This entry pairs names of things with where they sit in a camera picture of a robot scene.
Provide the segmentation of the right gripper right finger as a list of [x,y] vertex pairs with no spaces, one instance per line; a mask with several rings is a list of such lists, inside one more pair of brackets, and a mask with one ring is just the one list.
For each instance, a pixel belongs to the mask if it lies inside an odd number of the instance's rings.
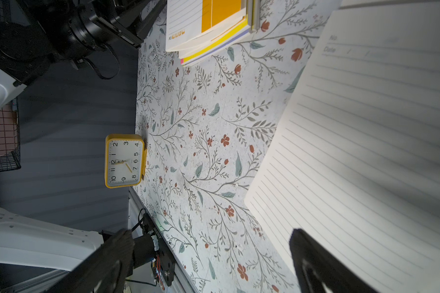
[[289,247],[301,292],[375,292],[303,229],[293,230]]

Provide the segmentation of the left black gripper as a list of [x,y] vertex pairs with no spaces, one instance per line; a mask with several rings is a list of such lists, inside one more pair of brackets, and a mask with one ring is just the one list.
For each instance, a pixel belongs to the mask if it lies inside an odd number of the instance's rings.
[[89,59],[93,52],[109,51],[120,40],[134,48],[144,40],[167,5],[159,1],[142,19],[139,1],[18,1],[28,25],[0,22],[0,83],[31,84],[50,65],[69,62],[89,65],[107,80]]

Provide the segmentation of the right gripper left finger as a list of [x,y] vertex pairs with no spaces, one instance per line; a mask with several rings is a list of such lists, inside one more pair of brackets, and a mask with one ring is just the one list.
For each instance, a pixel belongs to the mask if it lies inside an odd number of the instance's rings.
[[132,262],[133,250],[132,232],[120,230],[47,291],[49,293],[122,293]]

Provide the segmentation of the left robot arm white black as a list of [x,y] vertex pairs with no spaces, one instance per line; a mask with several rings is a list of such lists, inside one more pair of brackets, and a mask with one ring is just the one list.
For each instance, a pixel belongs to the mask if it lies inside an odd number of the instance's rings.
[[[90,65],[96,51],[112,51],[112,42],[138,49],[166,7],[159,1],[145,17],[146,1],[20,1],[30,25],[0,23],[0,109],[41,77],[53,63]],[[53,293],[119,293],[134,269],[154,263],[154,274],[171,284],[176,259],[143,215],[143,235],[73,230],[21,217],[0,208],[0,263],[67,271]]]

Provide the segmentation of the white orange cover notebook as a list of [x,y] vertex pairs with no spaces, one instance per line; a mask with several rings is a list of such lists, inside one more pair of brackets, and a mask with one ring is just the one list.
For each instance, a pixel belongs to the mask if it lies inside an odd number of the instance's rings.
[[250,32],[250,29],[251,21],[248,18],[245,18],[244,20],[239,22],[234,28],[225,32],[218,38],[207,42],[200,48],[179,51],[178,58],[181,60],[181,63],[184,64],[189,63],[195,59],[204,57],[211,52],[222,48],[224,45],[227,45],[228,43],[236,40],[237,38],[243,37],[245,34]]

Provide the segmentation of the cream lined notebook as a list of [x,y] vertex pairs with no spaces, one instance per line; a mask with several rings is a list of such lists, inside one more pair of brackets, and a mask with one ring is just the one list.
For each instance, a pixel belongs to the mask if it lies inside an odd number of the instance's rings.
[[440,1],[344,1],[245,204],[290,270],[303,229],[374,293],[440,293]]

